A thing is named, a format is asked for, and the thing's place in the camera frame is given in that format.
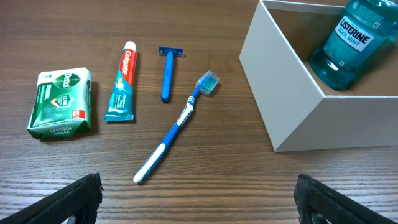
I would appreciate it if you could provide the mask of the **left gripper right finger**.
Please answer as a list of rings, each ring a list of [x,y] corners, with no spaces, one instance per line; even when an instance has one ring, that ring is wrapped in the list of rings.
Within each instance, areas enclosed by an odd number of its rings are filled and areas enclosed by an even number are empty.
[[[298,176],[294,200],[300,224],[397,224],[306,174]]]

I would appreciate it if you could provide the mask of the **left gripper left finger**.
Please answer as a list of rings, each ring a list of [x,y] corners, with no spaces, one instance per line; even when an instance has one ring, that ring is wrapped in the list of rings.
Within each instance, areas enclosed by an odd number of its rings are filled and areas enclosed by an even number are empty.
[[[99,173],[88,174],[38,202],[1,220],[3,224],[94,224],[102,203]]]

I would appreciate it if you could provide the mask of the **green Dettol soap bar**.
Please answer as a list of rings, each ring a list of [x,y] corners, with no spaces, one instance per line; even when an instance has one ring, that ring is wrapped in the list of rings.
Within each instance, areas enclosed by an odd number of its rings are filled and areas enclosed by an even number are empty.
[[[40,72],[27,125],[35,139],[69,138],[91,130],[91,73],[85,68]]]

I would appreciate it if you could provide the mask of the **blue mouthwash bottle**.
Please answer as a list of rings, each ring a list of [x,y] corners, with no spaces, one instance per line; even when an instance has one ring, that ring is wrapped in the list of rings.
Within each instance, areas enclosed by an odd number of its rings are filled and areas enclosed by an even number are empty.
[[[309,64],[334,90],[347,90],[397,47],[397,1],[351,0]]]

